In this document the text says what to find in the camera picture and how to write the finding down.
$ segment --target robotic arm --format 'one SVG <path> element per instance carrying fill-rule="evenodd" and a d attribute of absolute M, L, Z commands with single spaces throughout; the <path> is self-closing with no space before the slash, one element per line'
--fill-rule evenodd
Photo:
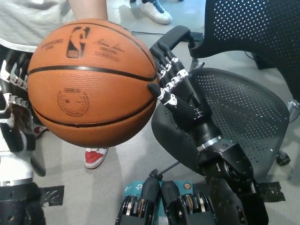
<path fill-rule="evenodd" d="M 26 54 L 11 50 L 0 70 L 1 224 L 45 224 L 30 164 L 36 140 L 27 94 L 29 60 Z"/>
<path fill-rule="evenodd" d="M 212 111 L 178 58 L 163 43 L 152 54 L 158 61 L 159 85 L 148 88 L 168 108 L 177 126 L 198 147 L 198 167 L 211 191 L 219 225 L 267 225 L 268 214 L 254 178 L 252 165 L 238 143 L 222 137 Z"/>

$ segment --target black tape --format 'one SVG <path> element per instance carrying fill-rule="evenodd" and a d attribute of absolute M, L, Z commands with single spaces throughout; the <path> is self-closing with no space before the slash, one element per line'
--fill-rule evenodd
<path fill-rule="evenodd" d="M 48 203 L 49 206 L 62 205 L 65 186 L 40 187 L 41 204 Z"/>
<path fill-rule="evenodd" d="M 262 193 L 265 203 L 277 203 L 285 201 L 285 196 L 281 192 L 279 182 L 259 183 L 258 187 Z"/>

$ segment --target chair armrest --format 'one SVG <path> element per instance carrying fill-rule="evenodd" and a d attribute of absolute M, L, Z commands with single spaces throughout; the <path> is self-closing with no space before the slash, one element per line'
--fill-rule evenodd
<path fill-rule="evenodd" d="M 189 44 L 192 45 L 194 42 L 193 37 L 191 36 L 191 31 L 189 28 L 185 26 L 176 26 L 167 33 L 165 33 L 157 42 L 154 43 L 154 45 L 150 48 L 156 48 L 160 51 L 158 48 L 158 42 L 163 42 L 170 50 L 175 48 L 181 41 L 188 40 Z"/>

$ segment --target chair backrest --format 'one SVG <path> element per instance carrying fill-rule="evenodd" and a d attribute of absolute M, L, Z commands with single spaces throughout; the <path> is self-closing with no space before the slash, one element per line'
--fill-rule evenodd
<path fill-rule="evenodd" d="M 237 50 L 274 65 L 300 102 L 300 0 L 206 0 L 204 40 L 191 56 Z"/>

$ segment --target shoelace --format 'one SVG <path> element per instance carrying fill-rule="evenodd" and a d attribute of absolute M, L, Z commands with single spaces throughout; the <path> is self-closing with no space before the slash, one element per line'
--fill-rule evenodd
<path fill-rule="evenodd" d="M 160 12 L 160 13 L 164 13 L 165 12 L 164 9 L 159 4 L 159 1 L 152 1 L 152 4 L 158 10 L 158 12 Z"/>
<path fill-rule="evenodd" d="M 97 153 L 100 153 L 100 149 L 88 149 L 88 152 L 92 152 L 92 151 L 95 151 Z"/>

